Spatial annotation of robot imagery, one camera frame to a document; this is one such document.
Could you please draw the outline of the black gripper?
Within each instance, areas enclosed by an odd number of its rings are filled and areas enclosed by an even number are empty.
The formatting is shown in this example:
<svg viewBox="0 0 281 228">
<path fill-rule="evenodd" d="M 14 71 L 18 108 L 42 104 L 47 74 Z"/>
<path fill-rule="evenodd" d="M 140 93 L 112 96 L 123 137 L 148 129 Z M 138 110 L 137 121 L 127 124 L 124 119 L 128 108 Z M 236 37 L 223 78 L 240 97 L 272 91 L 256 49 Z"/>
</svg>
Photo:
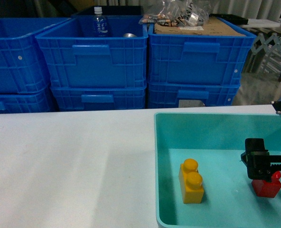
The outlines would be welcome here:
<svg viewBox="0 0 281 228">
<path fill-rule="evenodd" d="M 276 114 L 281 117 L 281 97 L 277 101 L 271 101 Z M 251 180 L 272 181 L 270 171 L 271 162 L 269 152 L 265 149 L 263 138 L 246 138 L 245 152 L 241 154 L 241 160 L 247 168 L 248 178 Z"/>
</svg>

